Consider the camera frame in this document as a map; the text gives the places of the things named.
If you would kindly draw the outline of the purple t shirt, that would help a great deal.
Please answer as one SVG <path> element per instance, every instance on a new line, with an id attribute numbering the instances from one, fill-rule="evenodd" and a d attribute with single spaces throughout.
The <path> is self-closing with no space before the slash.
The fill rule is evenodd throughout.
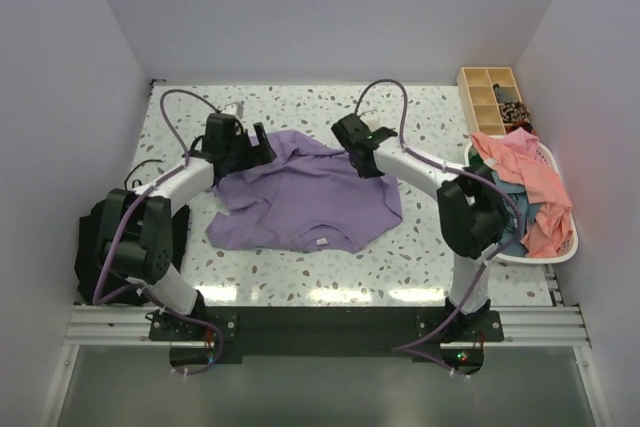
<path id="1" fill-rule="evenodd" d="M 363 179 L 348 154 L 299 131 L 268 137 L 273 162 L 224 177 L 224 206 L 206 229 L 226 250 L 258 248 L 357 253 L 403 220 L 398 181 Z"/>

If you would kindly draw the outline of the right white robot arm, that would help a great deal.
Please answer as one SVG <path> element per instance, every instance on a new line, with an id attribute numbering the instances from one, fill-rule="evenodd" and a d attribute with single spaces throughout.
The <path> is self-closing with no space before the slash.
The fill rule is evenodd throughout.
<path id="1" fill-rule="evenodd" d="M 338 120 L 331 131 L 360 177 L 393 176 L 437 203 L 441 237 L 454 254 L 448 295 L 454 309 L 445 326 L 452 337 L 469 339 L 481 327 L 478 312 L 488 308 L 488 262 L 510 221 L 490 173 L 448 164 L 404 144 L 390 128 L 371 129 L 355 114 Z"/>

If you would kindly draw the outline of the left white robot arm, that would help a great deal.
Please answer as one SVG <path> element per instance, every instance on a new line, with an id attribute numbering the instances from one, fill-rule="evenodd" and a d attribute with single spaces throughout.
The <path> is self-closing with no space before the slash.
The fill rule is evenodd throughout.
<path id="1" fill-rule="evenodd" d="M 211 114 L 199 149 L 186 147 L 175 167 L 147 184 L 109 192 L 96 241 L 95 306 L 134 289 L 172 313 L 171 325 L 183 338 L 205 332 L 202 294 L 174 266 L 173 217 L 224 177 L 276 159 L 264 126 L 255 123 L 253 128 L 249 135 L 236 116 Z"/>

